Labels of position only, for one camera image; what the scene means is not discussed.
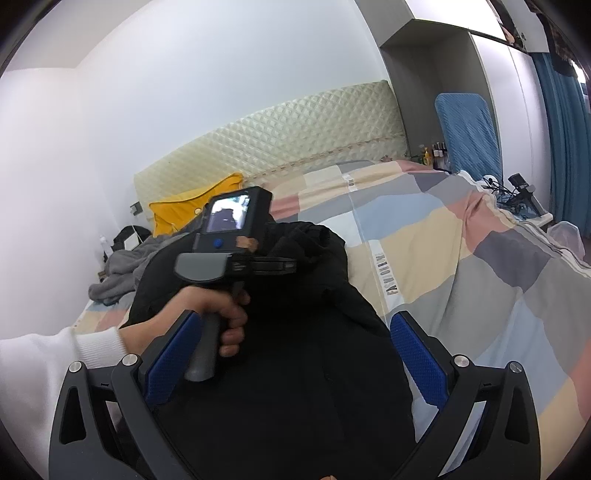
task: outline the black jacket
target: black jacket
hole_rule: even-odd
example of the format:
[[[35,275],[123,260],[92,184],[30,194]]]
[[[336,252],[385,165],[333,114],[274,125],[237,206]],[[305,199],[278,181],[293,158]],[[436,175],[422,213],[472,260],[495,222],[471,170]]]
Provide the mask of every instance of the black jacket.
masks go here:
[[[129,322],[147,320],[185,285],[159,252]],[[260,253],[297,273],[258,277],[240,353],[208,381],[183,381],[155,416],[203,480],[389,479],[415,446],[412,396],[386,326],[349,284],[343,241],[311,223],[269,223]]]

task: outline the bed sheet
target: bed sheet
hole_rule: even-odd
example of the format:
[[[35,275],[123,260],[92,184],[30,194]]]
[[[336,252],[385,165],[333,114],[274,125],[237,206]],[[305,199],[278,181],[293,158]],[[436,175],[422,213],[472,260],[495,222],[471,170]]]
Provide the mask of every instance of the bed sheet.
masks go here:
[[[409,161],[337,165],[267,188],[277,220],[326,225],[345,240],[350,282],[387,325],[408,310],[452,355],[523,364],[546,478],[591,414],[589,267],[461,176]],[[437,410],[410,381],[420,438]],[[482,409],[446,471],[462,461]]]
[[[127,322],[134,297],[135,292],[131,291],[123,295],[117,303],[110,306],[89,300],[73,325],[74,332],[80,335],[82,333],[102,332],[111,327],[120,327]]]

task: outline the cream quilted headboard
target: cream quilted headboard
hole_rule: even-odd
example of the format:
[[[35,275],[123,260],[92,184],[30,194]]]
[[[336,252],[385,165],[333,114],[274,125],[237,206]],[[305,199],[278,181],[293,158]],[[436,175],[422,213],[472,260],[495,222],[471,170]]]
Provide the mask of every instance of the cream quilted headboard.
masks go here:
[[[328,90],[253,113],[156,161],[135,175],[134,185],[151,218],[150,202],[207,186],[234,171],[247,178],[260,176],[322,154],[333,161],[339,155],[337,160],[360,159],[349,158],[351,145],[361,158],[372,149],[380,156],[406,156],[398,102],[385,80]]]

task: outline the device screen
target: device screen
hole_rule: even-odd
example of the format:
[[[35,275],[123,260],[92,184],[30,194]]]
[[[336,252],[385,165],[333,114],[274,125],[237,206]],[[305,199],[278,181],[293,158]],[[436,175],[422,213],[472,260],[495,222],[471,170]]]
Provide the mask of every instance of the device screen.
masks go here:
[[[244,226],[248,210],[248,195],[216,200],[207,223],[207,233],[240,230]]]

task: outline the white sweater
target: white sweater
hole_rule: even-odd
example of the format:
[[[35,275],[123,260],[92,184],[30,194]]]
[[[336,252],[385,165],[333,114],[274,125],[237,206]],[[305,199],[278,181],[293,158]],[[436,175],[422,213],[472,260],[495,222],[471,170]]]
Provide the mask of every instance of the white sweater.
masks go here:
[[[65,328],[54,336],[25,335],[0,340],[0,419],[30,465],[48,474],[51,425],[68,366],[116,365],[127,354],[113,327],[75,335]]]

